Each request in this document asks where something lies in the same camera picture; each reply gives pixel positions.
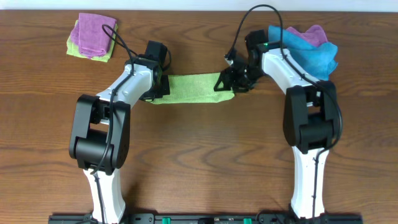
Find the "green microfibre cloth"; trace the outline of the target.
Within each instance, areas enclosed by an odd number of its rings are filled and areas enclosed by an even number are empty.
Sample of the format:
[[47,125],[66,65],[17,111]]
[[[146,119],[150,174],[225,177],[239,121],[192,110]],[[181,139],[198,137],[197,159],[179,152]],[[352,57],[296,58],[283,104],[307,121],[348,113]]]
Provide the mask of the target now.
[[170,75],[170,94],[156,98],[152,104],[219,103],[234,97],[232,90],[214,91],[220,73]]

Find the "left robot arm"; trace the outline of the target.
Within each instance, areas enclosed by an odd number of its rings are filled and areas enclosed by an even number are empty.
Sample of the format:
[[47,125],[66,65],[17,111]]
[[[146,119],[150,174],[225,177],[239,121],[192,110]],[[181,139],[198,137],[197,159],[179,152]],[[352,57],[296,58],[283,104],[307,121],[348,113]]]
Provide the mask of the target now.
[[107,89],[76,102],[69,155],[88,179],[93,221],[119,223],[123,218],[120,169],[129,151],[131,110],[162,88],[164,61],[163,56],[135,56]]

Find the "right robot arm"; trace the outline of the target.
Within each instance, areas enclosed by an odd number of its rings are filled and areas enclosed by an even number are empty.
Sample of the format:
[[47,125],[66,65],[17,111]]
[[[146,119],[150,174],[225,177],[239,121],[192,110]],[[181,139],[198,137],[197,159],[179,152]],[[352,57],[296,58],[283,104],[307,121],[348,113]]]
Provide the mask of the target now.
[[282,127],[295,159],[290,209],[295,221],[322,223],[324,166],[342,125],[336,88],[332,82],[308,74],[282,41],[271,42],[264,30],[252,31],[244,40],[248,59],[235,49],[226,54],[229,66],[220,73],[214,90],[245,93],[266,75],[276,82],[285,94]]

